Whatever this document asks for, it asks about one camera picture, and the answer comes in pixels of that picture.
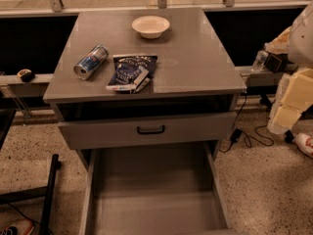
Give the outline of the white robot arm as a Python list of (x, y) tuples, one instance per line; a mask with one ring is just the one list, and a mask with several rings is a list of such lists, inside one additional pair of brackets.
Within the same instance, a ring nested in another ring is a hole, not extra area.
[(271, 133), (284, 134), (313, 105), (313, 2), (290, 27), (266, 43), (265, 50), (287, 54), (288, 60), (299, 67), (293, 75), (282, 76), (267, 124)]

